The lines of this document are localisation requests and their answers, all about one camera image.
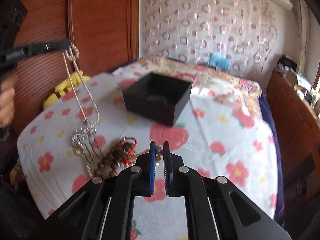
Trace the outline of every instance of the cardboard box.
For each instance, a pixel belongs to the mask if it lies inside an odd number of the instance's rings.
[[[122,91],[127,111],[173,126],[188,102],[192,83],[154,73]]]

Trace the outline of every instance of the silver rivet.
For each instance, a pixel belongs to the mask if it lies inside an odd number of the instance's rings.
[[[227,178],[226,177],[223,177],[223,176],[219,176],[217,178],[217,181],[221,184],[226,184],[227,183]]]
[[[137,165],[134,165],[134,166],[131,167],[130,170],[132,172],[139,172],[139,171],[141,171],[141,168],[139,166],[137,166]]]
[[[187,172],[189,172],[189,168],[186,167],[186,166],[181,166],[181,167],[179,168],[179,171],[182,172],[182,173],[187,173]]]
[[[99,177],[99,176],[94,177],[94,178],[92,179],[92,182],[93,182],[94,184],[99,184],[99,183],[102,182],[102,178]]]

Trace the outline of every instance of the curtain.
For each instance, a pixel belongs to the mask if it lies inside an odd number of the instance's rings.
[[[298,61],[297,73],[304,75],[306,67],[306,51],[309,41],[309,12],[304,0],[295,0],[296,10],[294,11],[299,25],[300,59]]]

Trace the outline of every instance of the white floral tablecloth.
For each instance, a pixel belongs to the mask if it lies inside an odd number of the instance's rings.
[[[87,82],[100,111],[97,145],[103,150],[123,136],[138,140],[137,152],[150,140],[168,140],[171,152],[202,176],[228,177],[273,218],[276,206],[277,163],[267,123],[241,108],[221,105],[214,95],[191,95],[174,127],[164,127],[125,110],[121,87],[149,72],[139,63],[100,74]],[[83,87],[76,88],[90,120],[96,113]],[[30,192],[44,218],[52,214],[88,181],[84,160],[73,154],[71,136],[83,119],[72,93],[41,113],[18,139],[18,150]],[[183,198],[164,191],[163,162],[156,168],[152,197],[135,200],[132,239],[187,239]]]

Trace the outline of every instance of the finger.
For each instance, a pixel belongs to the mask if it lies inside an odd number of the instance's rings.
[[[18,76],[16,73],[11,73],[3,82],[1,82],[0,90],[5,91],[13,88],[18,81]]]
[[[0,109],[5,107],[11,101],[14,100],[15,91],[14,88],[5,90],[0,94]]]
[[[10,102],[0,110],[0,127],[8,126],[14,117],[14,102]]]

